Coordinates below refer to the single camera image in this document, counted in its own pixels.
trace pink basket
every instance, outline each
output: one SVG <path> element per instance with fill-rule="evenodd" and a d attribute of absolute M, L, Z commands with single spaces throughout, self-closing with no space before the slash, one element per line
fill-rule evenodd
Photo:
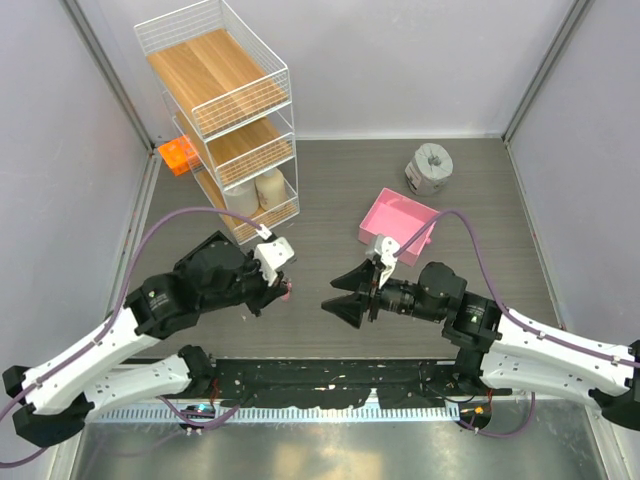
<path fill-rule="evenodd" d="M 409 240 L 426 221 L 438 212 L 421 203 L 415 202 L 399 193 L 383 188 L 373 207 L 360 224 L 358 240 L 369 244 L 379 234 L 395 239 L 401 246 Z M 400 255 L 399 260 L 414 266 L 423 247 L 431 243 L 434 225 L 418 238 L 409 249 Z"/>

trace shelf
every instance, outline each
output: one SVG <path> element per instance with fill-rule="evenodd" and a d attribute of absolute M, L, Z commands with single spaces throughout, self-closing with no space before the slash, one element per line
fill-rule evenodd
<path fill-rule="evenodd" d="M 204 168 L 201 168 L 194 171 L 193 174 L 209 201 L 215 207 L 226 208 L 222 192 L 220 192 L 220 189 L 214 182 L 213 178 L 211 178 L 209 172 Z M 273 228 L 300 213 L 298 195 L 289 182 L 286 182 L 285 186 L 287 189 L 287 196 L 289 197 L 286 202 L 268 211 L 265 211 L 263 208 L 258 208 L 258 210 L 251 215 L 251 218 L 259 224 L 264 224 L 268 228 Z M 246 243 L 257 236 L 255 228 L 247 225 L 241 220 L 237 220 L 226 215 L 221 215 L 221 217 L 239 244 Z"/>
<path fill-rule="evenodd" d="M 215 30 L 147 57 L 160 80 L 202 138 L 289 100 L 288 71 L 272 74 L 224 29 Z"/>
<path fill-rule="evenodd" d="M 261 118 L 206 144 L 198 137 L 182 112 L 174 118 L 186 134 L 204 165 L 226 191 L 294 156 L 294 135 L 281 135 L 268 118 Z"/>

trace orange object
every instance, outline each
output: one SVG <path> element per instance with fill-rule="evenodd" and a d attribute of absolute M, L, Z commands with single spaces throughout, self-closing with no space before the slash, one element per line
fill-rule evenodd
<path fill-rule="evenodd" d="M 186 135 L 159 146 L 158 152 L 176 177 L 189 170 L 189 162 L 200 163 L 198 153 Z"/>

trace robotic hand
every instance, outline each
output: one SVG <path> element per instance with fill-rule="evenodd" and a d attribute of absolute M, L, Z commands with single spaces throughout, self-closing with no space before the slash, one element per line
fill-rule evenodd
<path fill-rule="evenodd" d="M 99 342 L 94 339 L 109 318 L 66 351 L 34 368 L 13 366 L 3 373 L 7 393 L 16 398 L 88 343 L 95 345 L 81 361 L 70 363 L 28 393 L 13 415 L 16 433 L 39 447 L 71 438 L 85 423 L 106 411 L 158 395 L 199 395 L 214 370 L 200 347 L 186 346 L 160 362 L 110 375 L 110 370 L 170 335 L 193 327 L 200 315 L 245 303 L 260 315 L 288 292 L 282 268 L 294 260 L 285 238 L 266 231 L 265 239 L 244 254 L 217 232 L 175 264 L 155 275 L 126 298 L 117 319 Z"/>
<path fill-rule="evenodd" d="M 536 322 L 468 292 L 467 281 L 442 263 L 429 263 L 417 283 L 393 279 L 399 247 L 391 237 L 374 238 L 368 259 L 331 282 L 353 293 L 323 302 L 322 309 L 355 328 L 367 312 L 374 321 L 380 310 L 441 323 L 442 336 L 460 347 L 453 375 L 466 393 L 546 393 L 640 430 L 640 340 L 605 344 Z"/>

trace wooden table surface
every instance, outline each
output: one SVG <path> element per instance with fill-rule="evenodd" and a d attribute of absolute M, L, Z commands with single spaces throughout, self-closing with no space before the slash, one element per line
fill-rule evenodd
<path fill-rule="evenodd" d="M 320 303 L 341 295 L 329 281 L 364 259 L 360 221 L 383 187 L 413 197 L 404 167 L 420 140 L 300 141 L 301 214 L 278 227 L 297 254 L 286 269 L 293 282 L 289 302 L 277 300 L 254 318 L 245 306 L 209 313 L 199 324 L 175 334 L 144 355 L 166 356 L 186 344 L 215 357 L 405 357 L 455 356 L 456 347 L 440 327 L 381 312 L 377 322 L 355 330 L 322 311 Z M 420 201 L 436 210 L 459 208 L 478 231 L 490 272 L 507 304 L 536 320 L 556 319 L 536 255 L 507 152 L 500 140 L 437 141 L 451 154 L 454 174 L 436 196 Z M 206 205 L 193 177 L 173 177 L 164 166 L 147 224 L 177 208 Z M 135 287 L 147 276 L 169 271 L 174 262 L 216 229 L 217 216 L 174 219 L 146 249 L 134 272 Z M 488 295 L 469 236 L 455 218 L 439 222 L 433 242 L 414 268 L 399 264 L 394 276 L 416 281 L 422 266 L 442 261 L 469 281 L 468 289 Z"/>

